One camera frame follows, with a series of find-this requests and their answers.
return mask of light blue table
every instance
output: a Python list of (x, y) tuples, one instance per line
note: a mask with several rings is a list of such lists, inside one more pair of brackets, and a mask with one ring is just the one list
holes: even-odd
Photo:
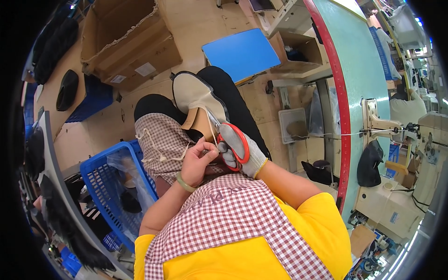
[[(362, 98), (376, 98), (378, 115), (390, 118), (388, 90), (378, 51), (367, 24), (348, 10), (329, 0), (304, 0), (322, 37), (335, 80), (339, 101), (342, 134), (363, 129)], [(379, 137), (388, 159), (388, 138)], [(342, 136), (338, 198), (342, 219), (347, 223), (358, 193), (356, 171), (363, 151), (359, 135)], [(381, 174), (386, 167), (380, 164)]]
[(202, 51), (210, 65), (228, 73), (236, 85), (280, 65), (276, 52), (258, 28), (203, 45)]

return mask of white knit glove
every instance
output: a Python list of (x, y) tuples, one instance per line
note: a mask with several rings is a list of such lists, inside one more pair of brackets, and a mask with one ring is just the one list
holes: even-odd
[[(223, 123), (220, 126), (220, 133), (227, 145), (229, 145), (237, 153), (240, 159), (244, 158), (243, 143), (233, 129), (229, 125)], [(255, 178), (260, 169), (267, 162), (267, 157), (263, 152), (261, 152), (254, 140), (250, 139), (246, 134), (244, 134), (244, 136), (246, 137), (247, 144), (249, 145), (250, 156), (249, 161), (242, 165), (241, 172)], [(227, 145), (224, 142), (218, 143), (218, 150), (221, 152), (225, 163), (228, 166), (235, 168), (237, 166), (235, 155), (231, 149), (228, 149)]]

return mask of factory floor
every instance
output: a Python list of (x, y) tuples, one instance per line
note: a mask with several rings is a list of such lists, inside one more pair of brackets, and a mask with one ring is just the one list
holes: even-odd
[[(168, 23), (174, 36), (177, 48), (183, 62), (149, 80), (132, 92), (122, 92), (120, 102), (96, 113), (87, 120), (79, 123), (67, 123), (55, 139), (56, 156), (61, 170), (65, 170), (80, 161), (95, 155), (121, 139), (129, 141), (135, 139), (134, 106), (138, 100), (148, 94), (160, 94), (170, 99), (172, 97), (172, 81), (170, 73), (182, 70), (197, 73), (204, 67), (204, 55), (201, 46), (253, 28), (261, 28), (260, 23), (251, 12), (248, 0), (223, 4), (217, 8), (214, 0), (163, 0), (166, 5)], [(315, 37), (311, 29), (305, 35)], [(324, 65), (327, 67), (328, 58), (323, 45), (319, 45)], [(289, 170), (287, 146), (282, 143), (278, 111), (281, 110), (279, 93), (271, 95), (265, 93), (268, 80), (279, 78), (301, 78), (319, 71), (314, 69), (305, 74), (264, 74), (251, 84), (239, 87), (241, 96), (245, 100), (252, 117), (268, 147), (272, 160), (279, 166)], [(328, 79), (329, 86), (334, 86), (332, 78)], [(314, 87), (292, 86), (288, 88), (291, 108), (305, 108), (311, 102)], [(296, 142), (297, 168), (303, 172), (301, 161), (313, 163), (324, 158), (322, 138), (309, 138)], [(339, 176), (340, 141), (335, 147), (335, 174)], [(334, 197), (336, 191), (325, 185), (319, 185), (323, 191), (330, 192)]]

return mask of checkered apron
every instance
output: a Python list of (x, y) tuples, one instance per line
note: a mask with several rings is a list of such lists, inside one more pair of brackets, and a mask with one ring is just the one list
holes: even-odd
[[(189, 148), (195, 143), (181, 129), (181, 125), (171, 117), (161, 113), (146, 114), (135, 122), (135, 132), (144, 159), (153, 159), (143, 163), (148, 175), (153, 180), (162, 177), (169, 185), (176, 180), (177, 173), (182, 169), (183, 160), (160, 161), (160, 156), (167, 159), (180, 158), (187, 145)], [(219, 166), (209, 166), (215, 174), (224, 174), (225, 171)]]
[(264, 182), (239, 173), (191, 194), (149, 245), (145, 279), (164, 279), (163, 263), (177, 256), (261, 236), (292, 279), (333, 279)]

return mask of scissors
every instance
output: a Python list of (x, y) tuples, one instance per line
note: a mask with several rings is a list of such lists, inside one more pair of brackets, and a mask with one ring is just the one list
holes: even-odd
[(221, 126), (221, 122), (215, 117), (215, 115), (213, 115), (213, 113), (207, 109), (207, 114), (208, 117), (210, 119), (211, 125), (215, 128), (216, 132), (218, 133), (218, 136), (216, 137), (216, 141), (218, 143), (220, 142), (224, 142), (226, 144), (226, 146), (228, 148), (230, 148), (233, 152), (233, 154), (235, 155), (235, 162), (237, 163), (237, 167), (231, 167), (228, 166), (228, 168), (232, 171), (240, 171), (242, 168), (242, 165), (247, 163), (249, 161), (249, 144), (247, 143), (247, 139), (244, 136), (243, 132), (237, 128), (235, 125), (232, 125), (230, 123), (226, 123), (226, 125), (230, 126), (233, 131), (237, 134), (237, 136), (240, 138), (241, 142), (243, 143), (243, 147), (244, 147), (244, 158), (240, 158), (237, 153), (224, 141), (224, 138), (221, 136), (220, 133), (220, 126)]

